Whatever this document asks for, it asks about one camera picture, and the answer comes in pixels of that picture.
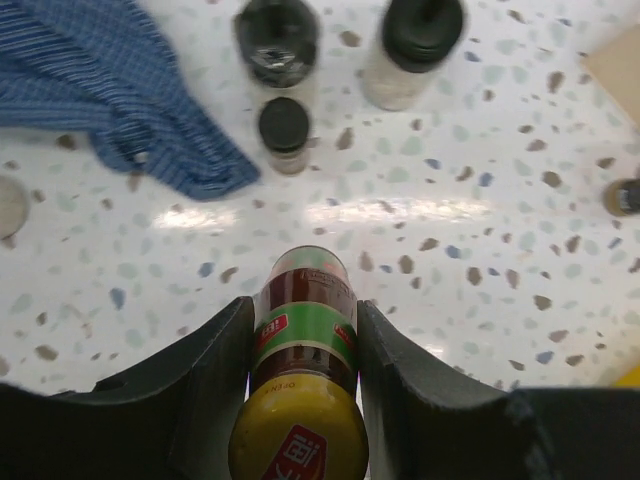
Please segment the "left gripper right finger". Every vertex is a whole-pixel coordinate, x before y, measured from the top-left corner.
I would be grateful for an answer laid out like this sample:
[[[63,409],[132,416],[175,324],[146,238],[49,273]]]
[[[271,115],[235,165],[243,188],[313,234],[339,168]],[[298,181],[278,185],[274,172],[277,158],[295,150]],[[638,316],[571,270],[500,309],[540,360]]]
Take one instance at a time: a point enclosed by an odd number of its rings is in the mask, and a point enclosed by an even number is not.
[[[636,479],[639,392],[503,392],[358,304],[364,420],[374,479]]]

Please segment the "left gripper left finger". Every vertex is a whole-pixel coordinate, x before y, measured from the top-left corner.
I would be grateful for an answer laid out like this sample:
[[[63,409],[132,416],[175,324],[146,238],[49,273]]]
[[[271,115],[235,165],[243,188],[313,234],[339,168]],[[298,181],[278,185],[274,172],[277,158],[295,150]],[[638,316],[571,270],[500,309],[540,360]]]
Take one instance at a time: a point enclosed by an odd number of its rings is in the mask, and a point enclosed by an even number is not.
[[[254,305],[209,321],[90,392],[1,386],[4,479],[227,479]]]

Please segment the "yellow cap sauce bottle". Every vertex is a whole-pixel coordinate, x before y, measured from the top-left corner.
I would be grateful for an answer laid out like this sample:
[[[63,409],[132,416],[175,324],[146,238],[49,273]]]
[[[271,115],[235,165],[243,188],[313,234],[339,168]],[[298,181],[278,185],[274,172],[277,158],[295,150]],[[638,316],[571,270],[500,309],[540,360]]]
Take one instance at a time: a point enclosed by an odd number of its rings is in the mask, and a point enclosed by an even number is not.
[[[249,397],[228,447],[234,479],[362,479],[357,299],[331,251],[304,245],[273,265],[255,302]]]

